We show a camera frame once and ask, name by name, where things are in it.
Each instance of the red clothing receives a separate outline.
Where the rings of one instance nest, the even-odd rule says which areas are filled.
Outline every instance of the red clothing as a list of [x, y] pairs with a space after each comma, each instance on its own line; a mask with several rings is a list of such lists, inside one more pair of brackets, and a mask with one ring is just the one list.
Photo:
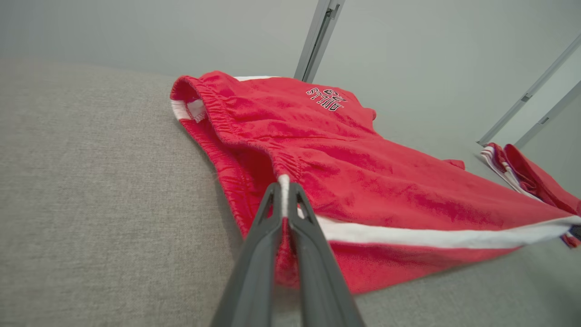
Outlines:
[[[171, 99], [216, 166], [243, 236], [270, 183], [300, 183], [355, 293], [506, 254], [581, 222], [383, 139], [375, 111], [336, 87], [212, 72], [180, 77]], [[286, 227], [276, 278], [299, 282]]]
[[[525, 157], [518, 149], [507, 144], [504, 150], [489, 143], [480, 152], [490, 168], [517, 192], [543, 201], [572, 215], [581, 215], [581, 200], [565, 191], [549, 174]], [[578, 247], [581, 240], [571, 233], [561, 236], [570, 247]]]

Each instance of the white trim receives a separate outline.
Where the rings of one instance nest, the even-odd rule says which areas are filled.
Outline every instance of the white trim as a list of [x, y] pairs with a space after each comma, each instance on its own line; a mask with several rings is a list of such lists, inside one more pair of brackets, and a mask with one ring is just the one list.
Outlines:
[[201, 122], [206, 117], [206, 106], [204, 106], [202, 99], [196, 99], [188, 103], [187, 107], [196, 123]]
[[188, 113], [188, 108], [185, 106], [183, 101], [171, 100], [171, 109], [174, 111], [174, 115], [178, 120], [192, 119]]
[[535, 200], [541, 201], [539, 198], [534, 196], [531, 193], [528, 193], [523, 188], [521, 188], [521, 184], [518, 181], [518, 177], [512, 170], [512, 167], [509, 166], [508, 163], [503, 162], [504, 168], [507, 170], [506, 172], [502, 172], [494, 165], [494, 152], [495, 149], [493, 147], [485, 147], [482, 151], [480, 151], [480, 156], [484, 158], [488, 166], [502, 178], [508, 185], [510, 185], [515, 191], [518, 193], [524, 194], [530, 198], [534, 198]]
[[[287, 217], [288, 175], [279, 176], [278, 182], [282, 190], [282, 213]], [[302, 216], [302, 211], [298, 208], [297, 211]], [[515, 248], [559, 237], [572, 225], [581, 225], [581, 217], [569, 216], [506, 230], [433, 230], [370, 226], [316, 217], [328, 241], [434, 248]]]
[[289, 216], [289, 187], [290, 181], [289, 175], [280, 175], [278, 177], [278, 183], [281, 185], [281, 196], [282, 196], [282, 216]]
[[248, 81], [248, 80], [270, 79], [273, 77], [278, 77], [278, 76], [238, 76], [238, 77], [234, 77], [234, 78], [237, 79], [238, 81]]

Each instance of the gray sofa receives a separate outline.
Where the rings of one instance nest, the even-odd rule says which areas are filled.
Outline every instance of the gray sofa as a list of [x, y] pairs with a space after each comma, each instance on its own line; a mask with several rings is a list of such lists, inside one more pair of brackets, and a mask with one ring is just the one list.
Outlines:
[[[242, 238], [170, 109], [176, 76], [35, 59], [0, 72], [0, 325], [206, 326]], [[502, 183], [474, 140], [381, 111], [376, 129]], [[356, 301], [368, 326], [579, 326], [580, 268], [555, 239]], [[278, 287], [274, 308], [274, 326], [300, 326], [297, 291]]]

